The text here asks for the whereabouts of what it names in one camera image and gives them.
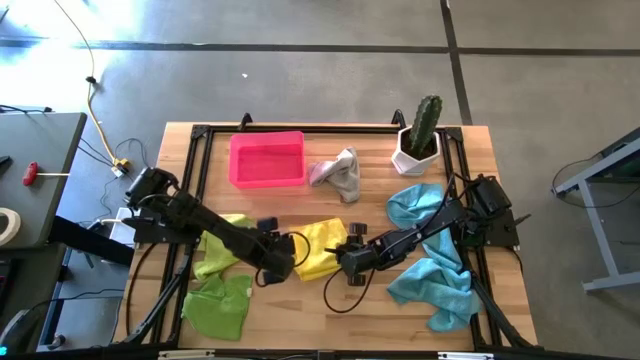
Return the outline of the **grey metal table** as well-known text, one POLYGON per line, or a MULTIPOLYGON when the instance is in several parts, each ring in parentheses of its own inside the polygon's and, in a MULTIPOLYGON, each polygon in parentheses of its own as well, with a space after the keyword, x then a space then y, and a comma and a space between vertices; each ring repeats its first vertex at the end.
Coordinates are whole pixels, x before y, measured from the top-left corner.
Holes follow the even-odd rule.
POLYGON ((560 168, 585 167, 563 181, 555 174, 552 194, 566 205, 584 209, 607 275, 583 284, 586 292, 640 285, 640 270, 622 270, 611 244, 640 246, 640 127, 594 155, 560 168))

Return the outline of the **yellow microfiber towel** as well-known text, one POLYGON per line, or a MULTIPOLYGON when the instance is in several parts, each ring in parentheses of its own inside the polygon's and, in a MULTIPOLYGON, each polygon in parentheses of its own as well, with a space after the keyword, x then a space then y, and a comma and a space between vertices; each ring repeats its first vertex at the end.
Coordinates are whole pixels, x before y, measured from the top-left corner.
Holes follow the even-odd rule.
POLYGON ((339 218, 292 227, 295 242, 294 268, 301 281, 312 281, 335 272, 339 265, 335 256, 324 248, 336 248, 347 240, 347 231, 339 218))

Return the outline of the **silver metal bracket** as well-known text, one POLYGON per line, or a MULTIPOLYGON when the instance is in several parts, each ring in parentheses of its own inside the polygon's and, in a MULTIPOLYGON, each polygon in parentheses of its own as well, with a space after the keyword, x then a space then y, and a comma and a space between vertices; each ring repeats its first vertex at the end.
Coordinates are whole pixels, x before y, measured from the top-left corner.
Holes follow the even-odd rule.
POLYGON ((167 350, 158 353, 157 360, 210 360, 214 358, 214 350, 191 349, 191 350, 167 350))
POLYGON ((495 360, 492 353, 478 352, 438 352, 438 360, 495 360))

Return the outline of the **grey microfiber towel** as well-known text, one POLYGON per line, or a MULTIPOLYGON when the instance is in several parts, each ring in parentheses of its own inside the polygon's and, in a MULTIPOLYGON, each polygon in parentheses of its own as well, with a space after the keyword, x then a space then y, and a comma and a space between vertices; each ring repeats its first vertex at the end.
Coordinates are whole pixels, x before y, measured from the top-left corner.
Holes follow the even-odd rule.
POLYGON ((311 186, 330 184, 344 203, 360 198, 360 167, 354 147, 343 149, 333 161, 321 161, 308 166, 308 182, 311 186))

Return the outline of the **grey side table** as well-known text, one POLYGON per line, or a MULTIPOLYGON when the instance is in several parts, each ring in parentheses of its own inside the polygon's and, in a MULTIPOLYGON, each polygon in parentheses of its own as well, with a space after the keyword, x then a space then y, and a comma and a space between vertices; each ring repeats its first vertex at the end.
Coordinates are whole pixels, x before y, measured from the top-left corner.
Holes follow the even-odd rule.
POLYGON ((0 207, 21 217, 17 236, 2 250, 47 241, 67 177, 39 178, 29 187, 21 180, 31 162, 43 172, 70 173, 86 120, 84 113, 0 115, 0 157, 11 158, 0 166, 0 207))

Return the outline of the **white faceted plant pot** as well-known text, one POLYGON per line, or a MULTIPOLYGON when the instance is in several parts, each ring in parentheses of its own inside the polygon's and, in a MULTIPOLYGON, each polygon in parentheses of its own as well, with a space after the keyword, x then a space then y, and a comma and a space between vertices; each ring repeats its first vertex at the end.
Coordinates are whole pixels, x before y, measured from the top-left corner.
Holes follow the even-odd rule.
POLYGON ((417 160, 402 150, 402 141, 409 135, 409 132, 410 128, 405 128, 398 132, 397 144, 391 156, 391 162, 400 175, 419 177, 441 156, 441 141, 438 135, 434 134, 432 143, 435 149, 432 154, 425 159, 417 160))

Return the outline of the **green cactus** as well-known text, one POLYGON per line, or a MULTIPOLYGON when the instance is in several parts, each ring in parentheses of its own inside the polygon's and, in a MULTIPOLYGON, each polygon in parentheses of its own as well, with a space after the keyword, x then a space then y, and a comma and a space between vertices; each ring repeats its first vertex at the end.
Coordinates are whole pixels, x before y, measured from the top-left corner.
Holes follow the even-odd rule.
POLYGON ((418 106, 416 118, 412 125, 408 153, 414 158, 422 158, 430 145, 433 132, 441 115, 443 101, 438 95, 423 98, 418 106))

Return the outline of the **light green microfiber towel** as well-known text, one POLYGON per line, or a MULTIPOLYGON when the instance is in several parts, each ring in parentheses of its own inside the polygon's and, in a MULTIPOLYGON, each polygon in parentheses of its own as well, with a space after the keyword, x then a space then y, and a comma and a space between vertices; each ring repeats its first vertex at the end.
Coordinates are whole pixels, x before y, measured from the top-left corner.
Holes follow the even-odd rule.
POLYGON ((201 234, 197 250, 204 253, 201 260, 193 263, 194 276, 200 282, 206 282, 212 275, 219 275, 239 262, 222 240, 208 231, 201 234))

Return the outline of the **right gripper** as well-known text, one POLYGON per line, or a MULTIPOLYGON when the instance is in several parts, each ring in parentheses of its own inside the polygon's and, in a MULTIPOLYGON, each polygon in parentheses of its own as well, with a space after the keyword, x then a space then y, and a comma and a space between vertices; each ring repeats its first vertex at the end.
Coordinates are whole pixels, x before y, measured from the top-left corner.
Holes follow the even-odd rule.
POLYGON ((376 270, 381 263, 382 247, 380 236, 375 236, 367 241, 364 236, 367 234, 365 223, 352 222, 349 224, 349 234, 347 242, 343 247, 324 248, 330 255, 340 257, 339 264, 347 275, 349 286, 365 286, 370 275, 364 275, 367 270, 376 270))

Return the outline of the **red-handled screwdriver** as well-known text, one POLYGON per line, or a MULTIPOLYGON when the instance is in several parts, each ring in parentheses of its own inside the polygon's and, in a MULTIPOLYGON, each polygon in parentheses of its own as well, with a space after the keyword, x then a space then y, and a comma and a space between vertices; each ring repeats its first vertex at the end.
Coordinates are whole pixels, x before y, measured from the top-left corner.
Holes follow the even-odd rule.
POLYGON ((40 166, 38 162, 31 162, 28 164, 23 177, 22 177, 22 185, 25 187, 32 186, 37 179, 39 178, 61 178, 68 177, 69 173, 52 173, 52 172, 43 172, 40 170, 40 166))

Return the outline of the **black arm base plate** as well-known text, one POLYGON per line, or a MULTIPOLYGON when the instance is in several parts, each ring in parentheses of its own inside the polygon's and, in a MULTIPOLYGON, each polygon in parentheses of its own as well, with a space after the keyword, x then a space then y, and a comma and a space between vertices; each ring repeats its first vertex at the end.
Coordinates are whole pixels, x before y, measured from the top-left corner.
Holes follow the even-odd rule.
POLYGON ((202 229, 190 217, 199 206, 198 200, 180 200, 168 195, 129 199, 127 207, 140 210, 141 214, 125 219, 124 224, 135 230, 136 243, 194 245, 202 229))
POLYGON ((516 221, 511 210, 491 218, 467 222, 461 237, 463 246, 518 247, 520 245, 516 221))

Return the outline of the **blue microfiber towel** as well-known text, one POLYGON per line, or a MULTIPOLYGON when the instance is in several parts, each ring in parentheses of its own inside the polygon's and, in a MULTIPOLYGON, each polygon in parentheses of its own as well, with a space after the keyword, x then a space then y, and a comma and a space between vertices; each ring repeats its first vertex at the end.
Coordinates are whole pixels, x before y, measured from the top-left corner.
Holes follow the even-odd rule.
POLYGON ((481 309, 472 289, 472 276, 463 269, 462 260, 448 229, 422 243, 426 256, 417 260, 387 287, 398 304, 427 303, 437 311, 427 321, 436 332, 461 330, 481 309))
POLYGON ((408 228, 431 216, 443 195, 439 184, 416 184, 391 196, 386 203, 386 214, 398 228, 408 228))

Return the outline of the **black aluminium table frame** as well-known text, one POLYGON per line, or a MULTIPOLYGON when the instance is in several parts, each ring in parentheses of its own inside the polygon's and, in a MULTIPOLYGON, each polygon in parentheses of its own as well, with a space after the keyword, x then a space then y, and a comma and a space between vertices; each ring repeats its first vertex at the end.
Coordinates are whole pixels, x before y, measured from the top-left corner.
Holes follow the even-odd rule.
MULTIPOLYGON (((157 163, 176 174, 191 169, 191 190, 201 193, 205 203, 219 213, 274 216, 284 227, 339 217, 345 223, 365 223, 371 235, 391 228, 386 201, 411 184, 411 179, 400 176, 390 161, 398 125, 299 125, 309 161, 325 159, 347 146, 357 150, 362 195, 352 205, 342 203, 325 187, 234 187, 228 179, 230 137, 277 130, 275 123, 170 122, 157 163)), ((496 247, 473 252, 471 261, 476 270, 484 272, 496 303, 521 335, 519 345, 511 345, 503 336, 493 337, 495 321, 485 313, 457 332, 428 329, 426 320, 434 312, 431 305, 400 306, 387 293, 387 284, 399 274, 398 268, 377 273, 367 293, 346 285, 342 277, 335 278, 331 285, 320 279, 303 282, 294 277, 258 288, 252 295, 242 338, 236 342, 199 335, 181 319, 182 301, 173 297, 159 319, 158 330, 138 345, 127 345, 126 335, 151 311, 182 255, 182 248, 167 245, 135 252, 115 332, 113 359, 157 360, 160 351, 207 349, 215 351, 214 360, 434 359, 438 352, 492 353, 495 360, 513 360, 527 358, 539 349, 518 261, 509 250, 496 247)))

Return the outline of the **pink plastic bin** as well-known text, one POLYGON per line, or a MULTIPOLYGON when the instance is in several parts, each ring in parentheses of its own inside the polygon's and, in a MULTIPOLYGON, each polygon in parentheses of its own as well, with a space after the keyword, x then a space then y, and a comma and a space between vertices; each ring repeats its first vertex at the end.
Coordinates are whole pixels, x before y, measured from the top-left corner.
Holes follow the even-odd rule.
POLYGON ((237 188, 305 182, 304 134, 300 131, 235 134, 229 145, 229 181, 237 188))

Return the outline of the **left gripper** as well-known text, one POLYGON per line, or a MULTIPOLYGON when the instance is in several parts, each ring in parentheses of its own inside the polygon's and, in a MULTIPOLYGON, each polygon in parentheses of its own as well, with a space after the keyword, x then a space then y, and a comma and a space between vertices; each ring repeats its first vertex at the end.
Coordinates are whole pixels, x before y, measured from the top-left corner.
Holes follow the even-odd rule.
POLYGON ((257 286, 283 283, 294 268, 294 240, 289 233, 281 233, 278 228, 278 220, 275 217, 257 221, 257 229, 262 232, 260 242, 266 248, 266 254, 259 263, 254 278, 257 286))

